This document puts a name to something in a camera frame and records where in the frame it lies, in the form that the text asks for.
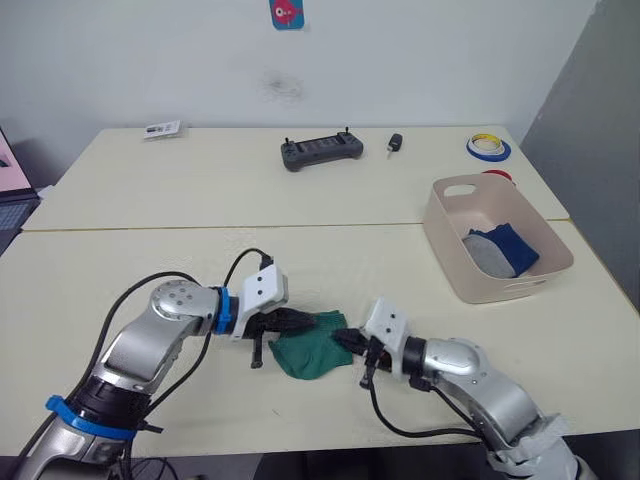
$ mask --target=sticker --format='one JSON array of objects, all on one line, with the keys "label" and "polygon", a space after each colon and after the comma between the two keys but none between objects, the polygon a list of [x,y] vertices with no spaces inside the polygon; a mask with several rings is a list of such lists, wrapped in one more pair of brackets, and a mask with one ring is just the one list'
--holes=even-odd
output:
[{"label": "sticker", "polygon": [[269,0],[269,9],[276,30],[299,30],[304,27],[302,0]]}]

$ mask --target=blue tape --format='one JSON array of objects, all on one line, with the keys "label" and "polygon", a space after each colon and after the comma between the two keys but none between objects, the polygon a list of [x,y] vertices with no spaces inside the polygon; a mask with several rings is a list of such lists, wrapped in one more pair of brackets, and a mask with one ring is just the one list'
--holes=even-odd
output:
[{"label": "blue tape", "polygon": [[220,315],[218,315],[218,323],[215,333],[222,335],[227,331],[227,325],[231,322],[231,299],[229,298],[229,290],[226,287],[220,287],[220,297],[222,299],[220,305]]},{"label": "blue tape", "polygon": [[501,141],[502,141],[502,145],[504,145],[504,152],[502,152],[500,155],[481,155],[471,150],[469,148],[468,143],[467,143],[467,152],[469,152],[474,157],[479,158],[480,160],[484,160],[485,162],[501,162],[509,158],[509,155],[511,155],[511,147],[509,146],[509,144],[504,140],[501,140]]},{"label": "blue tape", "polygon": [[64,423],[80,430],[84,433],[91,435],[97,435],[99,437],[111,438],[113,440],[132,440],[136,433],[136,430],[125,430],[123,428],[105,427],[85,420],[82,417],[76,415],[66,403],[64,398],[60,395],[51,395],[46,403],[47,410],[51,410],[58,414]]}]

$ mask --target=white wall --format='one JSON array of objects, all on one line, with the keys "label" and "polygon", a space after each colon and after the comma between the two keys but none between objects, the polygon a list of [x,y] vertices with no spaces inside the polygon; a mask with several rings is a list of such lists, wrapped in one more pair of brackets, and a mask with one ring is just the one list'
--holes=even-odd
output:
[{"label": "white wall", "polygon": [[0,124],[36,182],[104,127],[505,124],[520,141],[595,0],[0,0]]}]

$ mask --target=robotic hand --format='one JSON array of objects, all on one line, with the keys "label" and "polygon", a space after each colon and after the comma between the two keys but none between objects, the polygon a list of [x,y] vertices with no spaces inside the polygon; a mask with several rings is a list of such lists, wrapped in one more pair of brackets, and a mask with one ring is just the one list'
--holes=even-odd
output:
[{"label": "robotic hand", "polygon": [[[138,430],[162,431],[144,418],[186,380],[188,375],[151,403],[183,340],[206,335],[201,357],[212,333],[229,334],[232,340],[254,338],[261,347],[265,330],[308,326],[304,318],[297,324],[273,324],[277,316],[268,314],[287,300],[287,277],[266,255],[261,270],[244,280],[237,297],[226,287],[206,288],[187,280],[160,285],[147,309],[117,334],[86,381],[66,400],[49,399],[47,409],[55,412],[55,419],[16,478],[112,478],[110,467],[127,445],[130,448]],[[252,368],[261,365],[261,350],[256,348]]]},{"label": "robotic hand", "polygon": [[[383,298],[376,302],[364,330],[369,339],[350,329],[334,338],[354,353],[365,355],[367,373],[361,386],[370,390],[380,420],[406,436],[432,436],[434,431],[403,432],[384,418],[375,398],[376,368],[390,370],[411,387],[436,391],[473,430],[445,429],[436,434],[465,433],[488,448],[492,468],[508,478],[529,480],[597,480],[588,465],[575,457],[562,439],[567,424],[559,415],[544,416],[514,381],[495,370],[484,351],[468,340],[424,340],[410,336],[407,317]],[[455,398],[467,417],[448,399]]]}]

